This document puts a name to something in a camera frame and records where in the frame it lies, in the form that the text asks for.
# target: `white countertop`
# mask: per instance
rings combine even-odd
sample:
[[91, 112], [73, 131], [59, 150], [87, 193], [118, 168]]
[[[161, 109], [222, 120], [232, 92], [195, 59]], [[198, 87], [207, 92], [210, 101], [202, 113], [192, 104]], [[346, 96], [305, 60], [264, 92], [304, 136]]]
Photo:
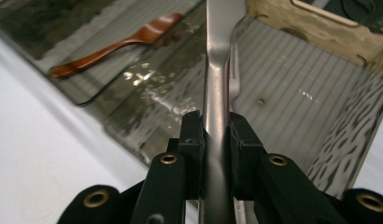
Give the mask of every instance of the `white countertop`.
[[[83, 189], [124, 191], [146, 172], [0, 40], [0, 223], [54, 223]], [[355, 187], [383, 194], [383, 122]]]

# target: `spoon handle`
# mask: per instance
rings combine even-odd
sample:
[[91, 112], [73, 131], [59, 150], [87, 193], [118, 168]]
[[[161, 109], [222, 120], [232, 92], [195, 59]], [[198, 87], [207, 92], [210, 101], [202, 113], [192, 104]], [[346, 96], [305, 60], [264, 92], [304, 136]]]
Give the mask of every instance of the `spoon handle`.
[[132, 45], [132, 44], [143, 44], [143, 43], [145, 42], [141, 40], [133, 39], [130, 37], [123, 39], [122, 41], [118, 43], [110, 45], [104, 49], [100, 49], [96, 51], [95, 53], [90, 54], [89, 56], [86, 56], [84, 58], [78, 59], [74, 62], [54, 66], [50, 69], [50, 74], [52, 77], [69, 77], [75, 74], [76, 72], [89, 68], [92, 65], [98, 63], [105, 56], [115, 51], [116, 49], [120, 49], [122, 47]]

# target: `wooden spoon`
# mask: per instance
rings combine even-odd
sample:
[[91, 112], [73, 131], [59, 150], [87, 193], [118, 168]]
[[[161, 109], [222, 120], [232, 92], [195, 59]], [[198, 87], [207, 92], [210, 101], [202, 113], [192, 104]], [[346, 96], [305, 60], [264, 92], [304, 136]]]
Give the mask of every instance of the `wooden spoon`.
[[101, 59], [116, 49], [120, 49], [122, 47], [133, 44], [152, 44], [172, 26], [174, 26], [174, 24], [180, 21], [182, 17], [183, 16], [179, 13], [161, 16], [156, 20], [145, 24], [136, 33], [123, 39], [122, 41], [119, 41], [116, 44], [110, 45], [72, 63], [66, 63], [52, 67], [50, 74], [53, 77], [68, 77], [80, 70], [86, 69], [93, 64], [98, 63]]

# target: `metal spoon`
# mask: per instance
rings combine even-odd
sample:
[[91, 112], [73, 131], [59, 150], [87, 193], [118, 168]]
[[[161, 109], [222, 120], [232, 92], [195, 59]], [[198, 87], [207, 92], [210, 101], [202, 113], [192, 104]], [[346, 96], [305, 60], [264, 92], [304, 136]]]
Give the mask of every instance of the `metal spoon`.
[[122, 47], [133, 44], [152, 44], [172, 26], [174, 26], [174, 24], [180, 21], [182, 17], [183, 16], [179, 13], [161, 16], [156, 20], [145, 24], [136, 33], [116, 44], [110, 45], [74, 62], [52, 67], [50, 69], [50, 74], [53, 77], [68, 77], [80, 70], [86, 69], [95, 63], [98, 63], [105, 56]]

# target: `black plastic mount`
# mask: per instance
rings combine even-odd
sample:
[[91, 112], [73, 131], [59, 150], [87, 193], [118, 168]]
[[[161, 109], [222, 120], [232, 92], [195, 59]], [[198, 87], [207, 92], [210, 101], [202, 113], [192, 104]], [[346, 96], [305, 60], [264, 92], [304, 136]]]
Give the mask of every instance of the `black plastic mount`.
[[[260, 224], [383, 224], [383, 196], [348, 190], [342, 201], [320, 192], [290, 159], [268, 154], [246, 119], [230, 114], [233, 194], [254, 201]], [[156, 156], [145, 181], [123, 193], [109, 186], [83, 190], [59, 223], [184, 223], [185, 201], [200, 200], [205, 151], [200, 113], [183, 117], [180, 136]]]

